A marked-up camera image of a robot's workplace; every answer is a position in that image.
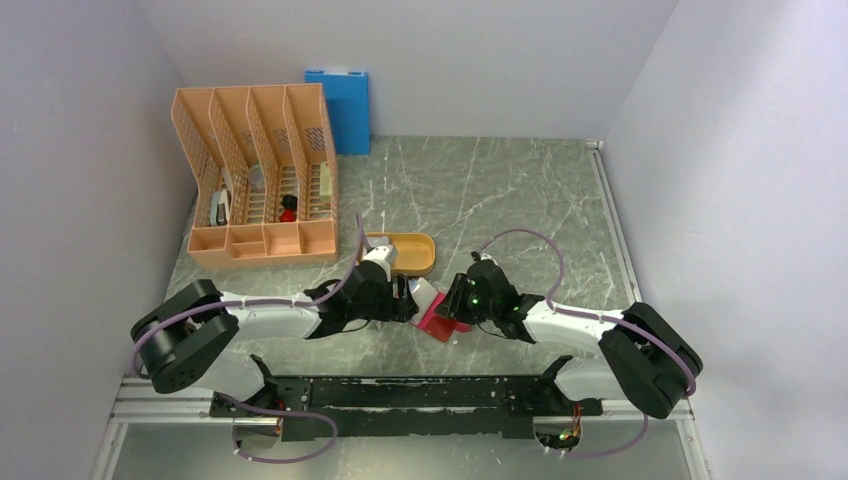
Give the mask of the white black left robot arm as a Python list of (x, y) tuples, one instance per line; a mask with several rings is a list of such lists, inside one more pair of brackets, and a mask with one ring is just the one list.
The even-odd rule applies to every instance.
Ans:
[(393, 275), (378, 260), (363, 260), (340, 279), (290, 296), (237, 295), (201, 279), (131, 328), (130, 368), (159, 394), (204, 388), (261, 416), (277, 400), (271, 371), (258, 356), (231, 351), (231, 343), (317, 340), (356, 321), (416, 323), (436, 297), (427, 280)]

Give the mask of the red leather card holder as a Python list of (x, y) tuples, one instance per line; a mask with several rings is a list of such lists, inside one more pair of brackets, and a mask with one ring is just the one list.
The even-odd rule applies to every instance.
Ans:
[(413, 278), (409, 281), (409, 287), (412, 299), (418, 307), (418, 312), (409, 322), (416, 328), (442, 343), (447, 343), (454, 333), (463, 334), (472, 331), (471, 325), (436, 313), (436, 308), (445, 299), (445, 294), (438, 291), (428, 280)]

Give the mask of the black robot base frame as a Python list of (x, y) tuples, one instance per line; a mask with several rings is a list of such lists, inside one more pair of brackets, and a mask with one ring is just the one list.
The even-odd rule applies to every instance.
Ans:
[(293, 411), (285, 441), (340, 437), (499, 434), (531, 439), (542, 417), (602, 414), (597, 399), (571, 401), (549, 374), (508, 376), (277, 376), (256, 406)]

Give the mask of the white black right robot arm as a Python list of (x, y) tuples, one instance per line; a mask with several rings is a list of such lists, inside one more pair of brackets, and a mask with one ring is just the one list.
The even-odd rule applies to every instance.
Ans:
[(652, 306), (590, 310), (519, 292), (492, 259), (455, 276), (437, 314), (459, 323), (492, 322), (510, 340), (557, 344), (589, 353), (555, 370), (539, 391), (550, 413), (576, 401), (627, 400), (643, 414), (665, 419), (692, 393), (703, 370), (695, 350)]

